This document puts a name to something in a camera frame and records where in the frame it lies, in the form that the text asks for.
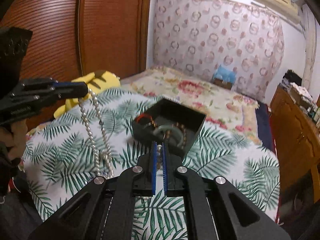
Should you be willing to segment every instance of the open jewelry box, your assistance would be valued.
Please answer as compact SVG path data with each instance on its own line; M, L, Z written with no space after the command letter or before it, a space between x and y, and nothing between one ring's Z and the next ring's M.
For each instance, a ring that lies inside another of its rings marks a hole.
M156 127L162 125L172 127L177 123L179 126L183 125L181 131L183 131L186 139L182 147L177 146L180 141L179 138L177 139L177 136L173 136L172 134L167 138L170 153L180 156L183 160L198 137L205 118L205 114L168 99L161 99L133 120L133 137L146 146L151 146L152 141L156 141L160 144L164 142L165 133L164 131L161 131L157 135L154 135L153 131L155 130L155 127L151 124L151 121L156 124Z

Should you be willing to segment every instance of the curtain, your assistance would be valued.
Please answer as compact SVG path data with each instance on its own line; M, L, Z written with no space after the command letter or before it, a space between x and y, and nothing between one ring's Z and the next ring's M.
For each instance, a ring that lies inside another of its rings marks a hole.
M232 87L264 100L284 52L282 25L270 11L230 0L156 0L154 62L210 81L236 73Z
M316 19L306 4L303 6L303 17L306 27L306 66L303 72L302 86L309 90L316 58L317 34Z

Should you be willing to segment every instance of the yellow plush toy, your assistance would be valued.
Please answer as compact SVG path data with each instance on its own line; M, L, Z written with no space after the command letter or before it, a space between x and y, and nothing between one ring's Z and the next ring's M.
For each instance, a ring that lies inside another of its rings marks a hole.
M89 89L92 89L96 94L101 93L102 91L111 88L111 87L120 87L120 78L115 74L109 71L96 71L86 76L79 77L72 80L72 82L85 82L88 85ZM84 99L90 98L91 95L87 94ZM57 119L59 116L69 111L74 106L78 105L78 98L67 99L66 104L60 106L55 112L54 117Z

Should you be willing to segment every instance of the black box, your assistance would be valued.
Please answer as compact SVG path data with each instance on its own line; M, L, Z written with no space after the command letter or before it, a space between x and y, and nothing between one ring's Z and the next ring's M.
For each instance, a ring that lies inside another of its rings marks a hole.
M167 99L161 99L144 113L152 116L158 126L164 124L172 125L177 122L185 126L187 142L184 148L179 148L172 141L168 141L170 153L180 156L182 160L198 137L206 118L205 114ZM136 122L136 119L132 121L133 137L136 140L149 147L152 141L156 141L157 144L162 144L164 141L163 136L153 135L152 126L145 127L145 125L150 122L147 118L144 118L146 119L144 122L139 120L139 123Z

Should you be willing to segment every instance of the red bracelet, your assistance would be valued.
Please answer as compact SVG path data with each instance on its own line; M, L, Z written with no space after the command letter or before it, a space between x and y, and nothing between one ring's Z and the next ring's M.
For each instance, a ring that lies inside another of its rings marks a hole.
M150 119L150 121L153 120L152 116L150 114L146 114L146 113L143 113L143 114L140 114L137 118L136 118L136 122L139 122L141 118L148 118Z

